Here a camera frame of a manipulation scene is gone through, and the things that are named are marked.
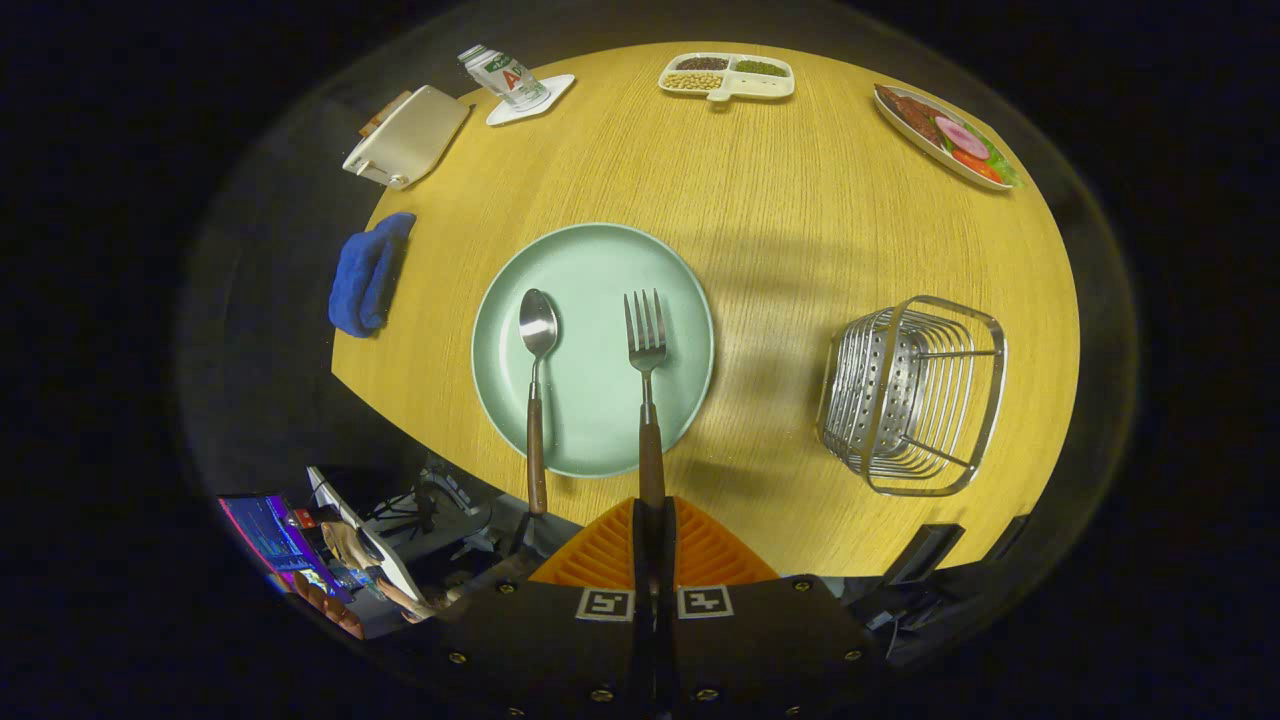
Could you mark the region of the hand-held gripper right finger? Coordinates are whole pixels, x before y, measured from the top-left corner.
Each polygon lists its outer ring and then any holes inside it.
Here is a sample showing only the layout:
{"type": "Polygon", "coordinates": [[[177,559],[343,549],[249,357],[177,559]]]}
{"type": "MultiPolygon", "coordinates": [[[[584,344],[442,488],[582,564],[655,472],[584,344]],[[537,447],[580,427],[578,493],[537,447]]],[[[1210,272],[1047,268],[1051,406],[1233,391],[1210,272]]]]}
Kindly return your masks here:
{"type": "Polygon", "coordinates": [[[881,685],[881,646],[812,574],[786,577],[669,497],[657,701],[675,719],[832,719],[881,685]]]}

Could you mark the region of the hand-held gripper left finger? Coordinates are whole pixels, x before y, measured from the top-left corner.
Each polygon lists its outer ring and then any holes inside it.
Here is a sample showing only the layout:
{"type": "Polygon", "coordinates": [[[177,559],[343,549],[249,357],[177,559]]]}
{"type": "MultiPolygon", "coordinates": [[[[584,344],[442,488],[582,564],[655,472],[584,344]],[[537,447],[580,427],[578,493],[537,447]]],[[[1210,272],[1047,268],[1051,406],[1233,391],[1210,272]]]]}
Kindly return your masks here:
{"type": "Polygon", "coordinates": [[[431,628],[436,682],[484,719],[645,719],[654,705],[650,521],[635,498],[539,569],[431,628]]]}

